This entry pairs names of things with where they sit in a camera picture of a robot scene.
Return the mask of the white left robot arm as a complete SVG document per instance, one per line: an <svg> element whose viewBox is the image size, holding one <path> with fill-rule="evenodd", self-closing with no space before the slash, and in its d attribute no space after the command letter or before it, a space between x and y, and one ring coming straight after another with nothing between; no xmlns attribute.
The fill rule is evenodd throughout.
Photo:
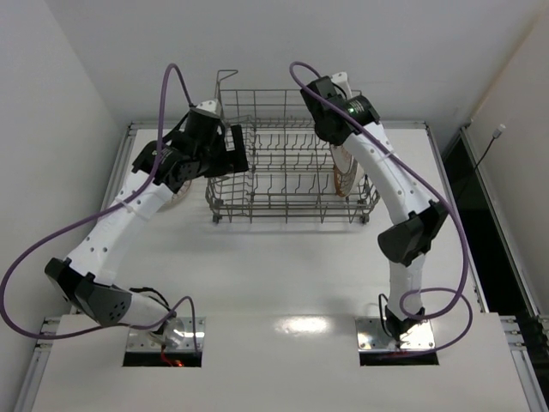
<svg viewBox="0 0 549 412"><path fill-rule="evenodd" d="M127 324L164 332L173 314L168 305L115 283L130 244L149 220L193 179L248 171L242 130L226 147L226 125L218 100L192 107L162 141L147 143L133 161L112 202L115 211L98 219L64 259L53 258L45 273L75 308L102 327Z"/></svg>

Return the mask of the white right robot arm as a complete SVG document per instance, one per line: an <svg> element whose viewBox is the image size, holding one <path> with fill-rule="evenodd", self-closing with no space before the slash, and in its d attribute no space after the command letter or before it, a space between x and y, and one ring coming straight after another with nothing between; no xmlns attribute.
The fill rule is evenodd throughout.
<svg viewBox="0 0 549 412"><path fill-rule="evenodd" d="M425 255L448 212L389 158L392 145L371 103L362 95L346 99L344 82L328 76L310 82L300 93L315 122L318 137L342 147L374 184L393 226L377 237L389 260L389 297L384 329L399 341L425 314L418 291Z"/></svg>

